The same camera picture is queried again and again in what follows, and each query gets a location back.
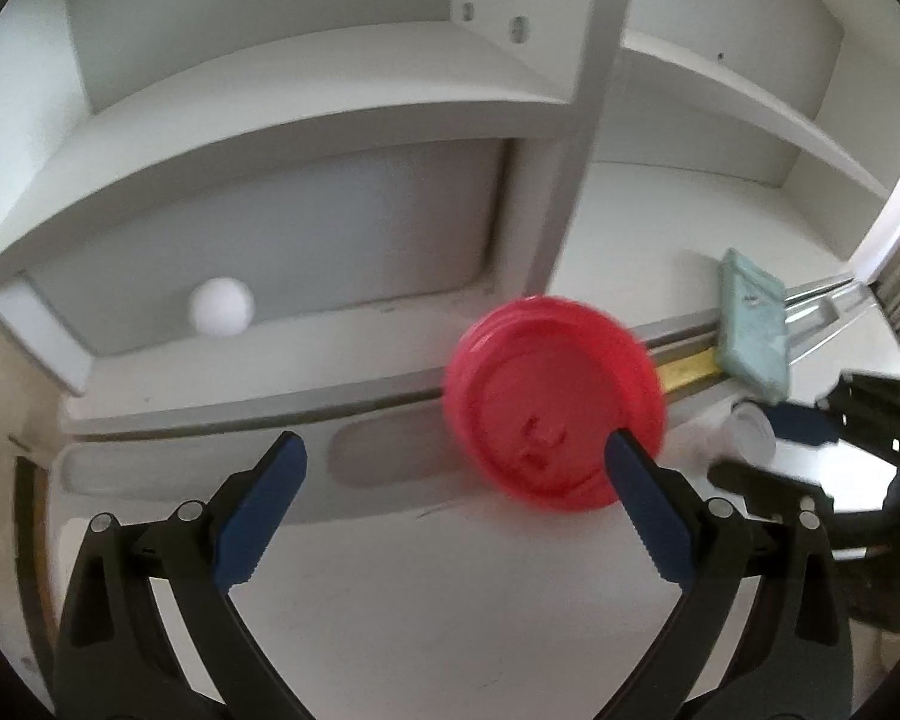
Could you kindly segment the white plastic lid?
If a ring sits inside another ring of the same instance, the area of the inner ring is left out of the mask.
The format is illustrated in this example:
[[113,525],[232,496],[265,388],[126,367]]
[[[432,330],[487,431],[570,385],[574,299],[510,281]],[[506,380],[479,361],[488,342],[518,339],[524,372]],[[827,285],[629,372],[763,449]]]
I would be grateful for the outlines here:
[[738,401],[713,434],[718,458],[764,466],[774,460],[777,439],[764,411],[752,401]]

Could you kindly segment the red plastic lid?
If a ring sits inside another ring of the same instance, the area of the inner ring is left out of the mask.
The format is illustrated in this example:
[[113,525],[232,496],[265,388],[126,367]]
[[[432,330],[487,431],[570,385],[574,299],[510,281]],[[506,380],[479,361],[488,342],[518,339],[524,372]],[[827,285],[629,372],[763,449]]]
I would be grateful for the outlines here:
[[662,449],[667,404],[647,348],[587,304],[533,296],[471,325],[445,369],[443,414],[489,483],[546,511],[617,501],[605,470],[611,433]]

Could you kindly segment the teal booklet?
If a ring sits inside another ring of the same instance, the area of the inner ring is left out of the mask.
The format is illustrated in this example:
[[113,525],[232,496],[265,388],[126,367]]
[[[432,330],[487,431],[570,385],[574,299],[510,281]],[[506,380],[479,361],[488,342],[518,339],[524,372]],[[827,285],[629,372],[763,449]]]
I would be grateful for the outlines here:
[[770,403],[790,394],[785,284],[736,249],[718,264],[715,359],[725,374]]

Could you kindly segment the white drawer knob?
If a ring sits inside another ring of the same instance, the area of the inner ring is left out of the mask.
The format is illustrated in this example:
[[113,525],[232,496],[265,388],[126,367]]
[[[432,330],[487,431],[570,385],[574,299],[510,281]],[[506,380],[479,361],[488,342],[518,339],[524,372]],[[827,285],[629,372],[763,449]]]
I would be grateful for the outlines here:
[[255,317],[250,288],[235,278],[211,278],[188,299],[190,327],[203,337],[227,338],[244,333]]

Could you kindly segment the grey desk shelf unit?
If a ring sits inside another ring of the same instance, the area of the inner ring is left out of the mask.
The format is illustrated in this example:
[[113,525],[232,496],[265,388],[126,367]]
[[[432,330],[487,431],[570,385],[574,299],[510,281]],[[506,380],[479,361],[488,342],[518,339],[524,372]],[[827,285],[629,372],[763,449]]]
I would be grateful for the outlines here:
[[[900,0],[0,0],[0,327],[66,520],[283,429],[301,520],[481,496],[439,388],[487,312],[665,332],[727,247],[808,286],[899,234]],[[219,277],[237,337],[190,327]]]

